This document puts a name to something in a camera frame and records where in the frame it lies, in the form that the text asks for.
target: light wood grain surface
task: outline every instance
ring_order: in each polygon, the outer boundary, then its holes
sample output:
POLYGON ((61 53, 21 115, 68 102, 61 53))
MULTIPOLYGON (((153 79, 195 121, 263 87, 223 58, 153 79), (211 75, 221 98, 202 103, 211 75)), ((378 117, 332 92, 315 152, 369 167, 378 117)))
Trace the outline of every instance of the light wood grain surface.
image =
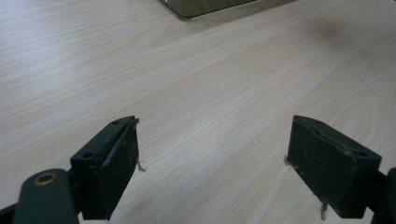
MULTIPOLYGON (((260 3, 180 21, 155 0, 0 2, 0 206, 111 120, 141 119, 110 223, 343 220, 283 157, 292 115, 396 166, 396 4, 260 3)), ((82 221, 106 223, 105 221, 82 221)))

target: wooden table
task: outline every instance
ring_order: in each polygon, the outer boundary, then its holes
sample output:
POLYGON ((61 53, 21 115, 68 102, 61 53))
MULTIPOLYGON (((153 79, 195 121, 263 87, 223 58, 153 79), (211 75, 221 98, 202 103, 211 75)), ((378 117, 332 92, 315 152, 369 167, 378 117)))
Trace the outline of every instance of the wooden table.
MULTIPOLYGON (((155 0, 0 3, 0 205, 111 120, 141 119, 136 172, 110 223, 320 219, 289 166, 294 114, 396 165, 396 4, 260 3, 180 21, 155 0)), ((103 223, 104 221, 82 221, 103 223)))

